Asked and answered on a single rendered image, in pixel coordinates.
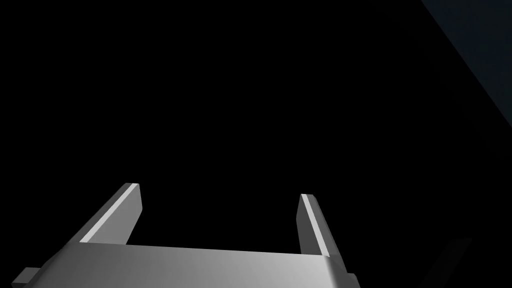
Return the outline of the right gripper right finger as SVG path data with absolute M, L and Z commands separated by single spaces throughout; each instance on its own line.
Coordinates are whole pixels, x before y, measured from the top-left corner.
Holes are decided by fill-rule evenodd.
M 296 212 L 296 226 L 302 254 L 321 255 L 328 258 L 341 255 L 313 194 L 300 195 Z

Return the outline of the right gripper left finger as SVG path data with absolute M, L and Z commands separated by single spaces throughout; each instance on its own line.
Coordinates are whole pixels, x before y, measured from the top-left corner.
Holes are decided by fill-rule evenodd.
M 125 245 L 142 210 L 140 185 L 125 183 L 68 242 Z

